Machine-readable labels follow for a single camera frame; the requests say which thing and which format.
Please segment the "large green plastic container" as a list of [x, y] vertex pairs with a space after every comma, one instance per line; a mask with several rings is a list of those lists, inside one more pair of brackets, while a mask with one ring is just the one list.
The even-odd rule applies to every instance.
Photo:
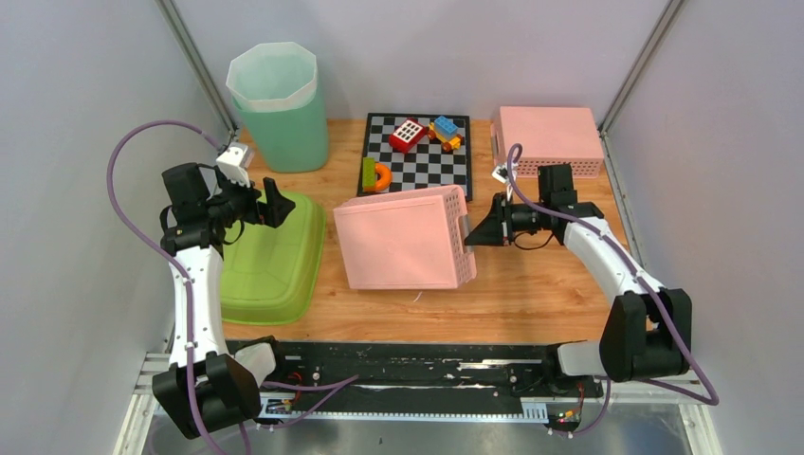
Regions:
[[326, 234], [324, 208], [287, 191], [296, 207], [277, 228], [245, 224], [227, 230], [221, 278], [226, 322], [284, 325], [300, 319], [312, 300]]

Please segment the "pink perforated plastic basket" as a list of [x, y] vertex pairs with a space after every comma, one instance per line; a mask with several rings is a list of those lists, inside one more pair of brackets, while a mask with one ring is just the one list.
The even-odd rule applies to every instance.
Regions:
[[334, 221], [352, 289], [457, 289], [477, 277], [459, 185], [356, 197]]

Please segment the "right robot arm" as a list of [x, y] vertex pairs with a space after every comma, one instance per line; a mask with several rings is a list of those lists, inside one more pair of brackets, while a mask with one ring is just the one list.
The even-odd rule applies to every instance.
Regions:
[[597, 205], [578, 200], [570, 166], [539, 169], [536, 203], [514, 202], [515, 176], [507, 166], [497, 166], [493, 176], [506, 190], [494, 195], [489, 213], [467, 235], [466, 246], [508, 246], [523, 233], [548, 230], [583, 263], [611, 304], [598, 341], [549, 346], [541, 370], [543, 387], [561, 396], [577, 386], [580, 376], [626, 382], [686, 373], [690, 297], [646, 273], [612, 236]]

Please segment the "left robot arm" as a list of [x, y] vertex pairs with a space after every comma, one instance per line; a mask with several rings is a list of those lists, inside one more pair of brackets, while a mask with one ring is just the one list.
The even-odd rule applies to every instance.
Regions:
[[276, 357], [274, 337], [228, 349], [221, 309], [226, 233], [234, 225], [279, 227], [296, 207], [265, 179], [258, 190], [244, 165], [212, 166], [219, 193], [210, 192], [203, 165], [188, 163], [162, 174], [171, 204], [160, 216], [160, 250], [174, 275], [175, 341], [169, 368], [153, 379], [153, 393], [183, 436], [214, 431], [256, 418], [260, 388], [280, 391], [290, 366]]

